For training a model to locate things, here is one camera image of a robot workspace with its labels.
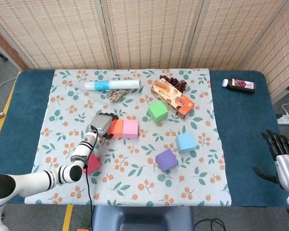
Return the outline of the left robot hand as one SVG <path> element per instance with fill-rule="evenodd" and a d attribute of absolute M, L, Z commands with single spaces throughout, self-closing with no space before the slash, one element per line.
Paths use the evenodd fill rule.
<path fill-rule="evenodd" d="M 90 128 L 92 131 L 97 130 L 99 137 L 105 137 L 105 139 L 109 140 L 114 135 L 108 132 L 108 129 L 115 120 L 118 120 L 118 116 L 114 113 L 99 113 L 91 120 Z"/>

